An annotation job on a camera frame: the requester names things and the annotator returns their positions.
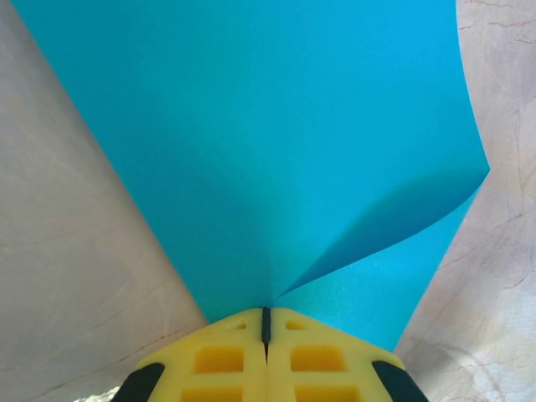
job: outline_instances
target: rectangular hole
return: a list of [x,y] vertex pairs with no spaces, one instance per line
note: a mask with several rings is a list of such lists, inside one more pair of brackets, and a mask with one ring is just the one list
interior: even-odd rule
[[244,352],[234,346],[206,346],[195,355],[193,372],[235,373],[244,371]]
[[190,388],[183,390],[181,402],[242,402],[241,387]]
[[291,352],[292,371],[346,371],[341,350],[333,345],[297,346]]
[[363,402],[353,386],[297,385],[296,402]]

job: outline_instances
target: blue paper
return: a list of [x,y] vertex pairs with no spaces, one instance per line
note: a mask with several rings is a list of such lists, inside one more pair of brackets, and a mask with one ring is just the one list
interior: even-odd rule
[[488,171],[455,2],[13,3],[210,321],[394,346]]

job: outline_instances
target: yellow plastic object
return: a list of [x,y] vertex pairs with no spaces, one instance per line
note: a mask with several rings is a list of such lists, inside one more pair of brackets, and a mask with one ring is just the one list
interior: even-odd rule
[[261,402],[266,359],[261,309],[227,317],[143,359],[165,369],[148,402]]
[[138,364],[165,366],[148,402],[391,402],[372,362],[393,354],[287,309],[271,310],[266,359],[262,310],[216,322]]
[[372,362],[402,362],[309,317],[272,310],[267,402],[392,402]]

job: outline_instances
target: teal paper sheet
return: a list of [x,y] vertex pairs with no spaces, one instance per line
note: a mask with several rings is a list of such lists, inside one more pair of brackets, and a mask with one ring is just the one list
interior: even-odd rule
[[394,347],[488,172],[453,0],[13,4],[210,321]]

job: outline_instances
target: gray surface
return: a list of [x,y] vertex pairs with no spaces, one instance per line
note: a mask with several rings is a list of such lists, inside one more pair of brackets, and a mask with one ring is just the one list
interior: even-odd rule
[[[398,347],[434,401],[536,400],[536,6],[458,2],[492,166]],[[0,0],[1,401],[119,384],[203,320],[8,0]]]

